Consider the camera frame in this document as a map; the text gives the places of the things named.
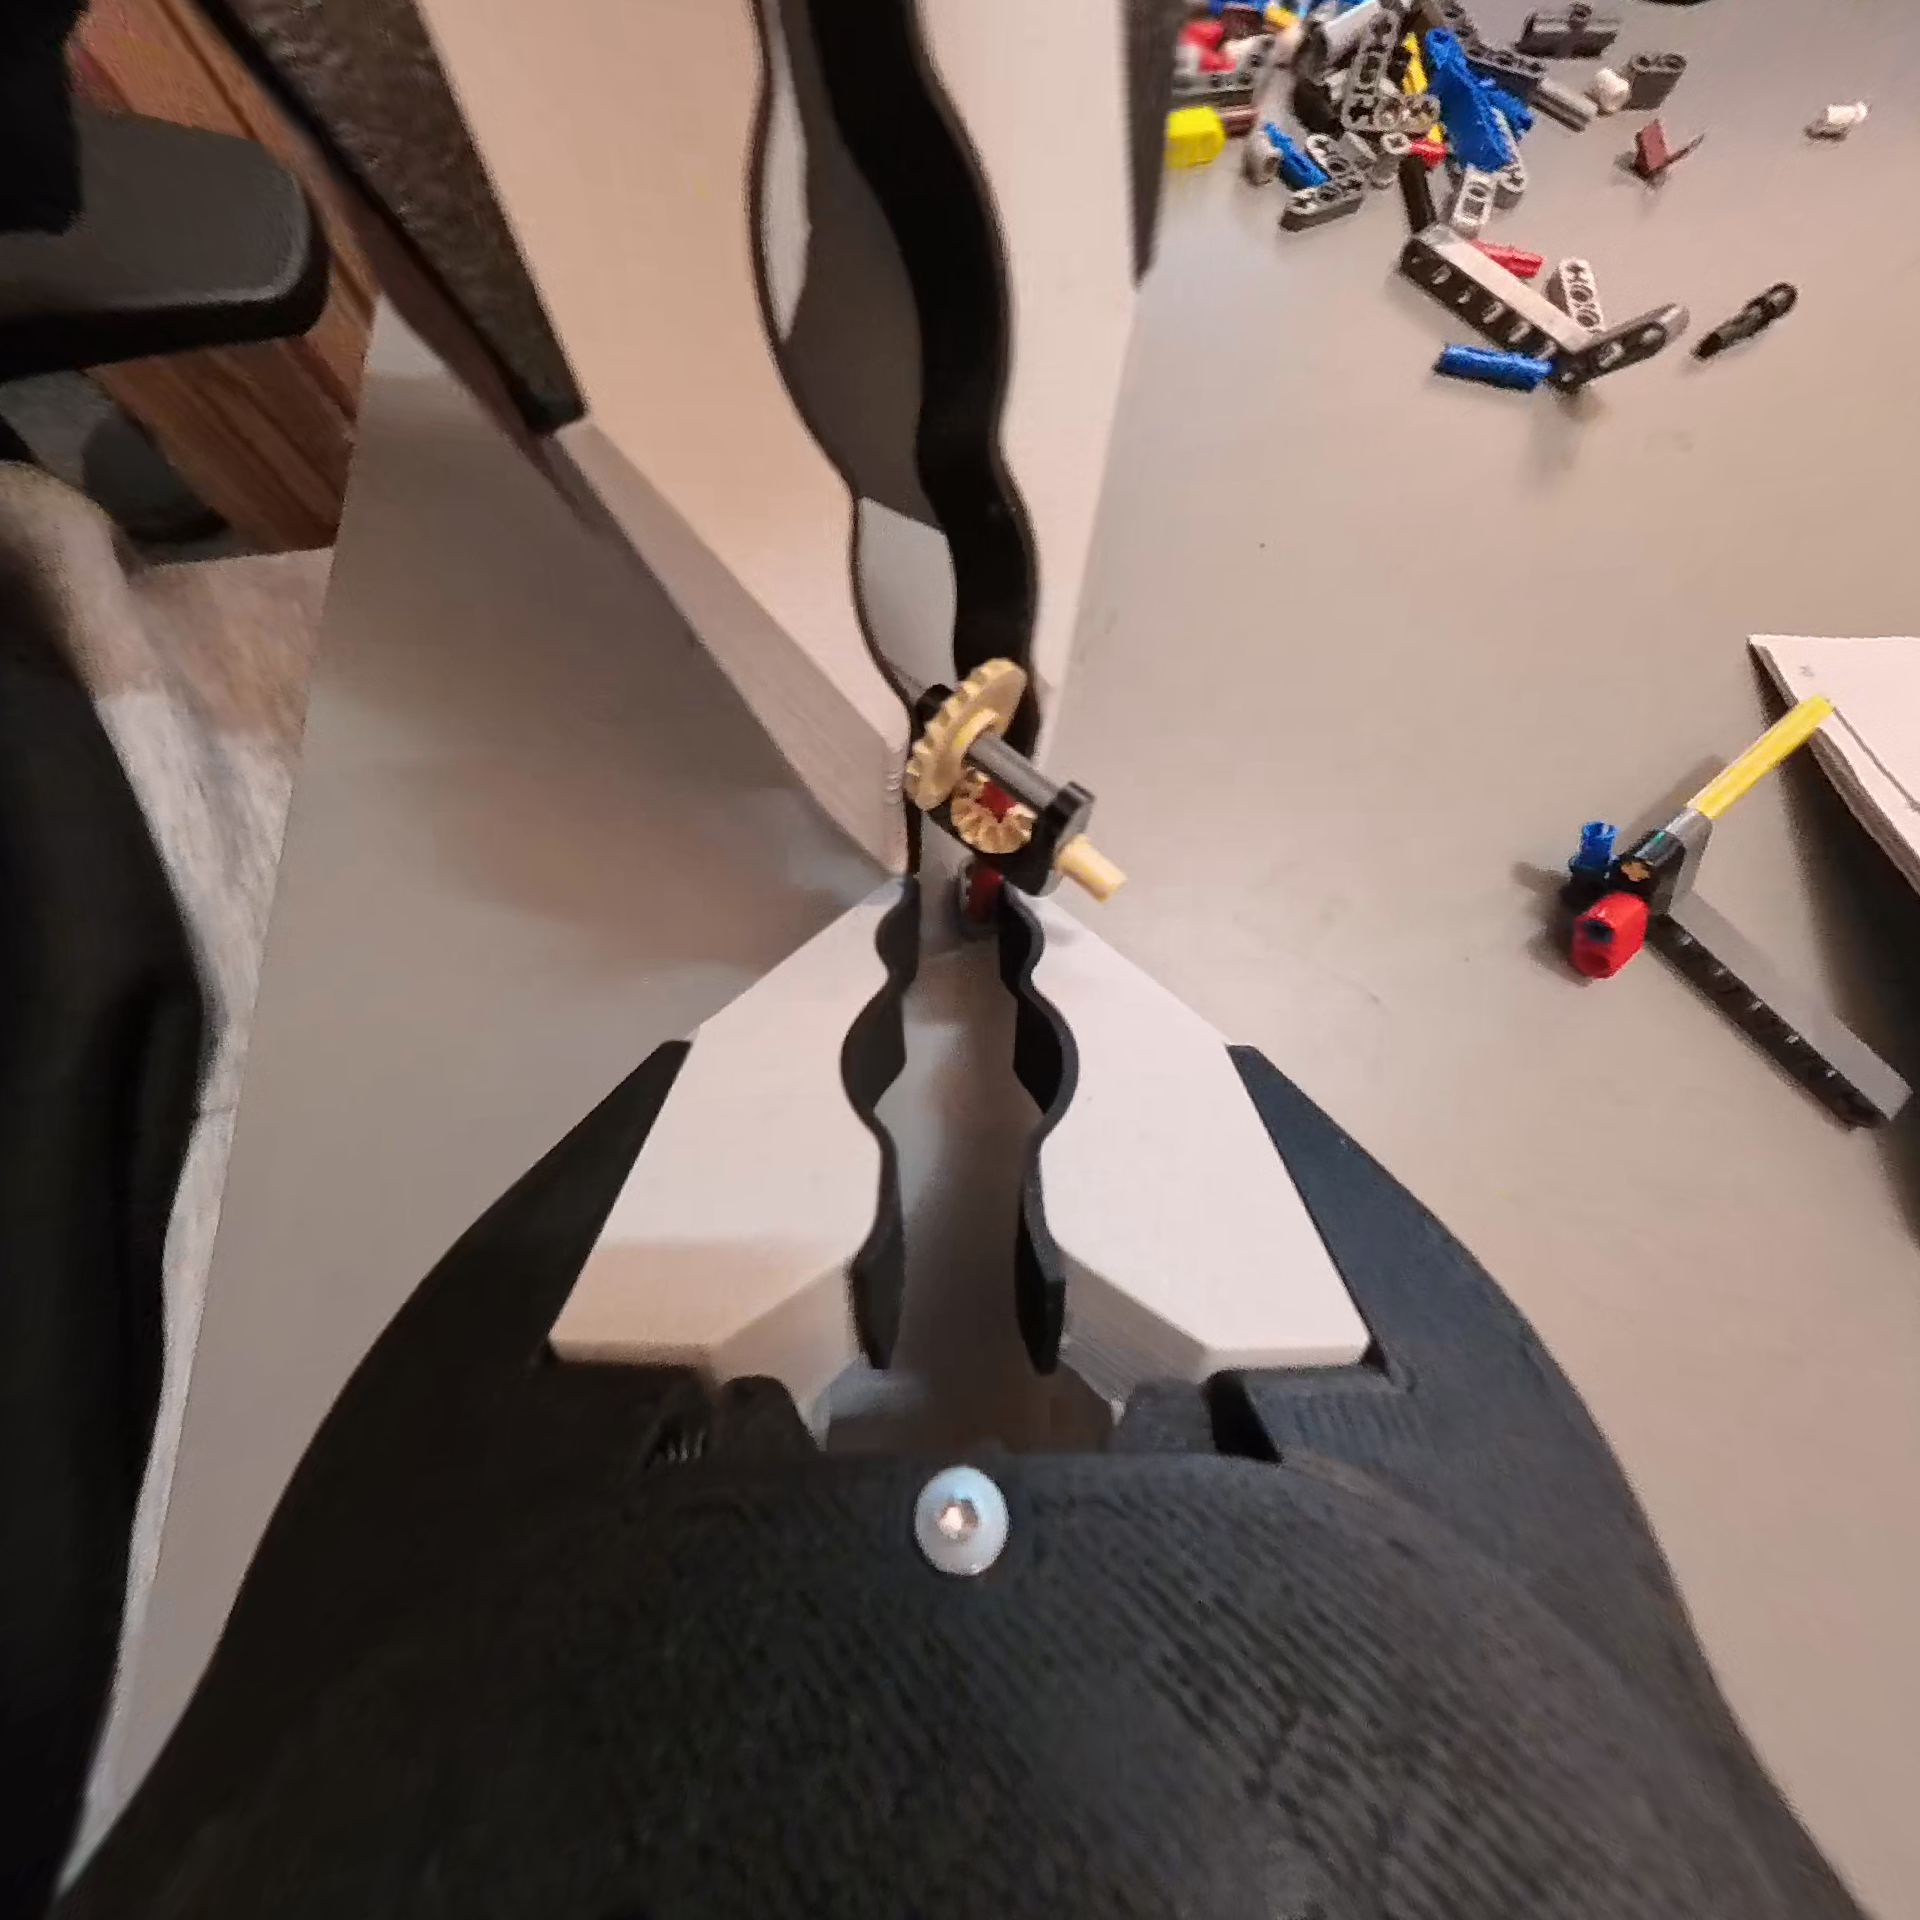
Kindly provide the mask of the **grey beam yellow axle assembly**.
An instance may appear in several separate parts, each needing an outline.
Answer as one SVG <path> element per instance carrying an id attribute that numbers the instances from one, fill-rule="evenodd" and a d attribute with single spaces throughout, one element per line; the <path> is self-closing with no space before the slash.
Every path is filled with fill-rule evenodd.
<path id="1" fill-rule="evenodd" d="M 1833 720 L 1824 694 L 1795 703 L 1759 743 L 1717 771 L 1669 820 L 1623 839 L 1584 824 L 1563 888 L 1570 971 L 1617 976 L 1645 950 L 1848 1127 L 1893 1126 L 1908 1084 L 1818 993 L 1799 987 L 1699 890 L 1717 824 Z"/>

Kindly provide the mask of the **pile of lego pieces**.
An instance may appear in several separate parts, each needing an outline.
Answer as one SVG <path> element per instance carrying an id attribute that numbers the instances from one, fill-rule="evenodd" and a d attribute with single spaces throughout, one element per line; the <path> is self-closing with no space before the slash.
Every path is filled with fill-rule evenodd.
<path id="1" fill-rule="evenodd" d="M 1433 361 L 1476 389 L 1582 398 L 1601 380 L 1694 344 L 1773 282 L 1795 282 L 1845 253 L 1820 239 L 1858 163 L 1818 163 L 1866 124 L 1866 102 L 1824 103 L 1799 145 L 1764 155 L 1743 128 L 1710 167 L 1706 107 L 1678 114 L 1692 57 L 1627 47 L 1612 2 L 1542 2 L 1511 34 L 1468 2 L 1182 2 L 1171 30 L 1168 167 L 1202 167 L 1237 145 L 1247 184 L 1277 187 L 1286 236 L 1331 230 L 1372 197 L 1406 209 L 1398 278 L 1468 331 Z M 1552 257 L 1498 232 L 1522 209 L 1542 127 L 1622 141 L 1608 180 L 1641 212 L 1706 216 L 1714 302 L 1732 312 L 1694 327 L 1682 300 L 1610 314 L 1596 264 Z"/>

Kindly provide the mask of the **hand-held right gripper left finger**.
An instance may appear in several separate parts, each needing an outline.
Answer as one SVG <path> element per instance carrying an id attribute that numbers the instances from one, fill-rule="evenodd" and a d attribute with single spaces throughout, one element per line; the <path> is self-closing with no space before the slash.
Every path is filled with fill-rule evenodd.
<path id="1" fill-rule="evenodd" d="M 692 1036 L 551 1326 L 557 1358 L 776 1381 L 800 1413 L 892 1363 L 908 1259 L 880 1104 L 918 964 L 905 876 Z"/>

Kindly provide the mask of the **open instruction booklet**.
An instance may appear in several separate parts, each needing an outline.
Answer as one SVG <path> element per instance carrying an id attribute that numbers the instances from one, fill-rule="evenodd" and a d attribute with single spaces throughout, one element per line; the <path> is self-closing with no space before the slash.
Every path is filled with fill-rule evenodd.
<path id="1" fill-rule="evenodd" d="M 1830 699 L 1811 752 L 1864 834 L 1918 890 L 1918 638 L 1750 635 L 1748 645 L 1790 706 Z"/>

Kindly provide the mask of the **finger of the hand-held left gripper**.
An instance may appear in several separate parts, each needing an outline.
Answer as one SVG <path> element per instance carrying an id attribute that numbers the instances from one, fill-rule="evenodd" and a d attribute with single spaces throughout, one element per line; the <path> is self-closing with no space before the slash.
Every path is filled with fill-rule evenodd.
<path id="1" fill-rule="evenodd" d="M 898 664 L 927 671 L 915 327 L 817 47 L 823 2 L 425 2 L 586 414 L 559 450 L 884 873 Z"/>
<path id="2" fill-rule="evenodd" d="M 941 666 L 1024 666 L 1039 747 L 1070 674 L 1137 319 L 1126 2 L 817 2 L 823 92 L 905 274 L 908 466 L 947 538 Z"/>

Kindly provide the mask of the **tan gear red axle assembly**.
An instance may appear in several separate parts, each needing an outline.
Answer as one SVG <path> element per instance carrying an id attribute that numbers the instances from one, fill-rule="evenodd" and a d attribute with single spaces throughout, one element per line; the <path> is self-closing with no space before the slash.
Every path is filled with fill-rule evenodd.
<path id="1" fill-rule="evenodd" d="M 1128 883 L 1090 839 L 1093 793 L 1052 782 L 1013 747 L 1024 694 L 1024 670 L 992 657 L 915 699 L 902 793 L 967 852 L 958 912 L 974 930 L 997 918 L 1007 890 L 1041 899 L 1073 883 L 1093 901 L 1111 901 Z"/>

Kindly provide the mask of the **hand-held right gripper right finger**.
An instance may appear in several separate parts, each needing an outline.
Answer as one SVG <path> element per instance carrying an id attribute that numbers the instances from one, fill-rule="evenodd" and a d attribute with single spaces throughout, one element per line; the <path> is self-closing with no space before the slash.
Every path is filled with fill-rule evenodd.
<path id="1" fill-rule="evenodd" d="M 1037 1105 L 1016 1319 L 1039 1374 L 1144 1384 L 1357 1363 L 1370 1332 L 1241 1076 L 1182 996 L 1052 901 L 999 899 Z"/>

